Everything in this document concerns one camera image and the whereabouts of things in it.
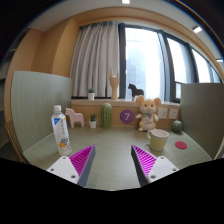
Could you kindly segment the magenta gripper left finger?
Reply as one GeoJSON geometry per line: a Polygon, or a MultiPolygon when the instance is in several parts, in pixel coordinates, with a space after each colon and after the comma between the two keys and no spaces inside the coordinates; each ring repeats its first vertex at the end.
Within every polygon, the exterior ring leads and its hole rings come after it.
{"type": "Polygon", "coordinates": [[[47,171],[85,187],[95,155],[95,145],[91,145],[70,157],[61,156],[47,171]]]}

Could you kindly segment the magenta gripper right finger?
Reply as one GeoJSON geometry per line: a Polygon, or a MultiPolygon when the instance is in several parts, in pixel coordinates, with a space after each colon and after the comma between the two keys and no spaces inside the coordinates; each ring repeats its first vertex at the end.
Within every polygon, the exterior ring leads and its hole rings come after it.
{"type": "Polygon", "coordinates": [[[178,171],[165,156],[156,157],[135,145],[131,146],[131,156],[141,187],[178,171]]]}

